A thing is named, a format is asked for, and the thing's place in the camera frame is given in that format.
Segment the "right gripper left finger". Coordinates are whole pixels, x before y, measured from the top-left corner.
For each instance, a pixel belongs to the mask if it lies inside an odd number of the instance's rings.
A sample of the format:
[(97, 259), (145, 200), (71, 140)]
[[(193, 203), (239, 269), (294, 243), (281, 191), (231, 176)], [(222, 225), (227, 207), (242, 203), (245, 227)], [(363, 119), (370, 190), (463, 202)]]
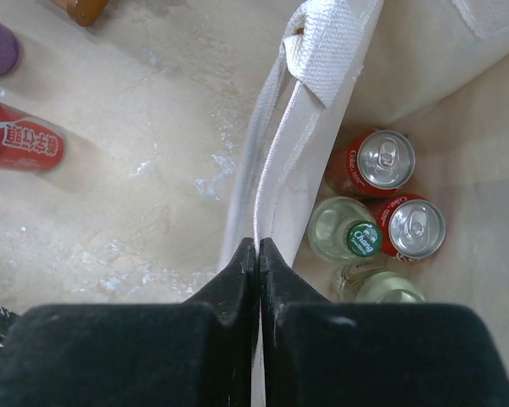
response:
[(254, 242), (176, 304), (48, 304), (0, 351), (0, 406), (248, 406), (258, 338)]

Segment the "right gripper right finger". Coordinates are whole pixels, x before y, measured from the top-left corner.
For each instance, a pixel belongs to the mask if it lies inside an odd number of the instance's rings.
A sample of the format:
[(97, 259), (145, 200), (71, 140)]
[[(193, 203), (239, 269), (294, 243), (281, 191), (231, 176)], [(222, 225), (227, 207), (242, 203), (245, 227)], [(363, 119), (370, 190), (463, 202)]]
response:
[(333, 303), (260, 243), (270, 406), (509, 406), (482, 320), (451, 304)]

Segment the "glass soda bottle front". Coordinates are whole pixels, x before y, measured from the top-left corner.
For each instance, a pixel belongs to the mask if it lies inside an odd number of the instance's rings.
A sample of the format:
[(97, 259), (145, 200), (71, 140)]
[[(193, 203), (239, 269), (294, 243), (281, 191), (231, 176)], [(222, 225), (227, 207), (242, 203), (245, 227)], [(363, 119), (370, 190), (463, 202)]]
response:
[(333, 289), (339, 301), (355, 303), (424, 303), (426, 296), (411, 279), (374, 263), (341, 265)]

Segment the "glass soda bottle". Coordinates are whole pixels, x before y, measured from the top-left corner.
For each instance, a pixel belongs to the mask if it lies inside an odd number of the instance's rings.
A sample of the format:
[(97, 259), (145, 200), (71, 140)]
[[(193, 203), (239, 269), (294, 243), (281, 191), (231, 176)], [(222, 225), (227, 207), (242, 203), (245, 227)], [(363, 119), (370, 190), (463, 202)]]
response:
[(426, 296), (411, 279), (374, 263), (341, 265), (333, 289), (339, 301), (355, 303), (424, 303)]
[(383, 244), (383, 233), (367, 207), (341, 196), (324, 199), (315, 206), (307, 238), (318, 257), (341, 265), (369, 259)]

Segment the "red cola can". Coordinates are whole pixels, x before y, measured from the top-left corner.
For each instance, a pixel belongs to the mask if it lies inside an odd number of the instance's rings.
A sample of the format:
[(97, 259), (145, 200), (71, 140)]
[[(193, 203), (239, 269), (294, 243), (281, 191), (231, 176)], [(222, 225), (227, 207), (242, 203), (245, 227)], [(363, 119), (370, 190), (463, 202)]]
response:
[(388, 197), (410, 180), (415, 165), (415, 150), (407, 137), (370, 129), (331, 153), (324, 181), (338, 195)]
[(399, 261), (412, 262), (435, 254), (446, 233), (440, 209), (417, 194), (366, 201), (383, 234), (381, 252)]
[(0, 169), (42, 172), (64, 157), (64, 137), (45, 120), (0, 103)]

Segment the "canvas tote bag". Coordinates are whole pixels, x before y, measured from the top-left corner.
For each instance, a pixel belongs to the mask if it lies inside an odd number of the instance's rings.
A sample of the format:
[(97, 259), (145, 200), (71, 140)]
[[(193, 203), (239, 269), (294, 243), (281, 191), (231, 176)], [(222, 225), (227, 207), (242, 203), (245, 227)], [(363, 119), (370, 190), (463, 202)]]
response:
[(220, 264), (246, 236), (288, 262), (333, 143), (411, 138), (411, 189), (446, 239), (408, 267), (431, 299), (474, 309), (509, 374), (509, 1), (308, 1), (277, 41), (232, 189)]

